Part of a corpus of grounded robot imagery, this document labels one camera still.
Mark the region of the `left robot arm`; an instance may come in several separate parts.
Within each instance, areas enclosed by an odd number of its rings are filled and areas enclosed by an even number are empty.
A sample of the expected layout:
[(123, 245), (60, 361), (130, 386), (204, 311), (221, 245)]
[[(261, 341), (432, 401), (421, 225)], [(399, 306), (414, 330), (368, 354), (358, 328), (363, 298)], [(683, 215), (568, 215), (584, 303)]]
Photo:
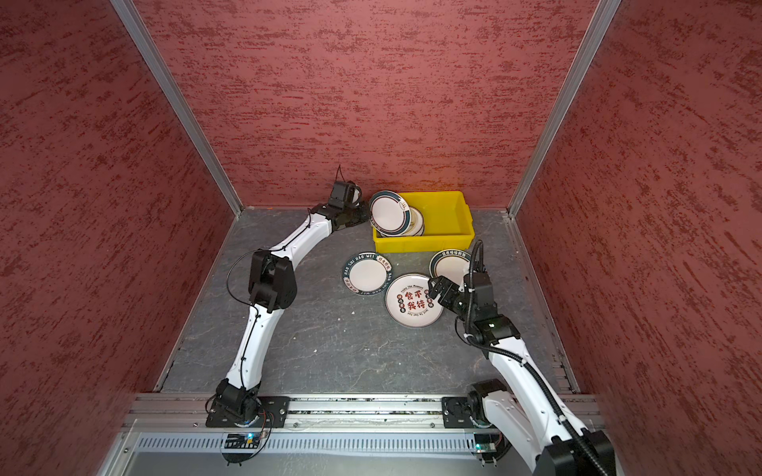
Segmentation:
[(266, 354), (285, 310), (298, 293), (296, 269), (331, 234), (369, 220), (366, 202), (334, 206), (319, 204), (287, 238), (270, 249), (251, 253), (249, 315), (235, 359), (206, 403), (209, 428), (250, 428), (264, 424), (268, 413), (259, 399)]

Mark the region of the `cream plate floral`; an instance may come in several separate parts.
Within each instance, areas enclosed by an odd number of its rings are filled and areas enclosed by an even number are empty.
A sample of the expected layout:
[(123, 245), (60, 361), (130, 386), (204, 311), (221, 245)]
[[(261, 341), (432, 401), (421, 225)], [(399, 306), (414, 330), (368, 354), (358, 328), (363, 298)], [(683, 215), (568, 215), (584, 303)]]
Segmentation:
[(425, 233), (425, 220), (423, 214), (417, 208), (411, 207), (411, 226), (406, 236), (422, 236)]

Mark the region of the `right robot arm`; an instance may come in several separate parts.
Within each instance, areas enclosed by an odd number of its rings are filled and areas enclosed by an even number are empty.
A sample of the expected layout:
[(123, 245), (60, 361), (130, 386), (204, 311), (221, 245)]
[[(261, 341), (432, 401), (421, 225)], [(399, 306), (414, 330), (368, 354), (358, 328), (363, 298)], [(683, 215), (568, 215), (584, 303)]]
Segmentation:
[(470, 412), (500, 431), (534, 475), (615, 475), (613, 444), (593, 432), (562, 401), (536, 367), (520, 332), (494, 301), (488, 273), (429, 280), (429, 295), (456, 314), (462, 340), (485, 355), (504, 382), (472, 386)]

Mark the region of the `green red rim plate front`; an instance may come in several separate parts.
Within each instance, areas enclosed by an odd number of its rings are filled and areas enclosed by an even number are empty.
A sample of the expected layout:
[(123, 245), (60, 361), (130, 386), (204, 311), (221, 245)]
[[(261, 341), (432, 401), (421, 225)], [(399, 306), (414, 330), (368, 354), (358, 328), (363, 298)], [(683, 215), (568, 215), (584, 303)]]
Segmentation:
[(400, 194), (391, 190), (381, 190), (373, 194), (369, 209), (373, 227), (386, 236), (401, 236), (412, 224), (409, 204)]

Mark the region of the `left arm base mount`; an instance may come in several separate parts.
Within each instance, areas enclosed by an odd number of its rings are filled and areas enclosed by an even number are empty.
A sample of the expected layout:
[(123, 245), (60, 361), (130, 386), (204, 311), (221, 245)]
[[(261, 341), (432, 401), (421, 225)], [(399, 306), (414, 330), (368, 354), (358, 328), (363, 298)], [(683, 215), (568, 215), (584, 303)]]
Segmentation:
[(240, 406), (214, 395), (206, 406), (207, 428), (283, 428), (291, 399), (248, 397)]

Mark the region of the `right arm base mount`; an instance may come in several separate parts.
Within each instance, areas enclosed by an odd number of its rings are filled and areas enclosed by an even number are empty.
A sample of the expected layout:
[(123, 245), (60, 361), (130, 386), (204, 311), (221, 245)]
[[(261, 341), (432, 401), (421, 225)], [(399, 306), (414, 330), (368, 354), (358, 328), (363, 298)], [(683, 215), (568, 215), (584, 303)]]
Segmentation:
[(487, 421), (483, 399), (476, 393), (465, 397), (442, 397), (444, 427), (449, 430), (468, 428), (492, 428)]

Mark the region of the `white plate red Chinese characters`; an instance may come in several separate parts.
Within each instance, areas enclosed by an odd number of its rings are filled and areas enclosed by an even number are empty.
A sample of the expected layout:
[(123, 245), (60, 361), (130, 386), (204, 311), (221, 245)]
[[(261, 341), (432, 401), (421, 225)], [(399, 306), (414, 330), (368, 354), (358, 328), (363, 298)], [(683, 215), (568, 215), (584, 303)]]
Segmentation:
[(392, 281), (384, 305), (394, 321), (410, 328), (423, 328), (442, 316), (444, 309), (430, 296), (429, 280), (426, 275), (410, 273)]

